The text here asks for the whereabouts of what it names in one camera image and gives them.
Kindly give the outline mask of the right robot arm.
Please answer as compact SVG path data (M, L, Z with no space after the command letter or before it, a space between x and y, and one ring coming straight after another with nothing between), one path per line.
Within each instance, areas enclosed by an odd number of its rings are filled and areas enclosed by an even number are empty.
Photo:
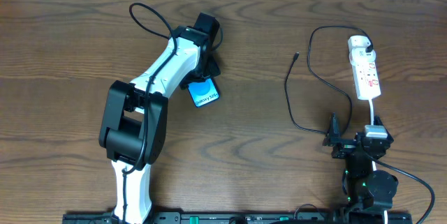
M393 206L398 180L390 173L378 170L376 160L386 154L394 142L379 117L366 125L353 139L342 137L338 118L333 114L323 145L332 147L333 158L345 160L342 190L348 204L333 211L328 223L387 223L387 210Z

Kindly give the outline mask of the blue Galaxy smartphone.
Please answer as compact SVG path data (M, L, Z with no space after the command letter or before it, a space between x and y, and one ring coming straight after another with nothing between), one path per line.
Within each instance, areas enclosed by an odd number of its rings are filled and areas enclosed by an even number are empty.
M220 94L212 78L204 82L192 82L188 86L191 99L196 107L203 107L219 99Z

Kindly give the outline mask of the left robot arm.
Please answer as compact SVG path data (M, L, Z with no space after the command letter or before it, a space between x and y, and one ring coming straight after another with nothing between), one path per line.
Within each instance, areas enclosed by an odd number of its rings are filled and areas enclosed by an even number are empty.
M203 103L218 98L213 77L220 70L212 44L220 32L217 19L201 13L192 27L178 26L168 37L161 56L129 83L115 81L108 91L98 142L106 150L117 178L117 205L113 216L120 223L149 219L151 166L163 148L168 99L176 88L205 84Z

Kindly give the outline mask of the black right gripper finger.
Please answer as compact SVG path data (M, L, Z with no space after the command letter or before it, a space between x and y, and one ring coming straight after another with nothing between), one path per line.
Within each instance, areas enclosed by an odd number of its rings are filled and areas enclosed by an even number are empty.
M383 125L383 122L379 116L374 117L373 127L377 130L385 130L386 129L386 127Z
M339 121L335 113L330 117L329 129L324 138L324 144L337 144L340 141L341 133L339 130Z

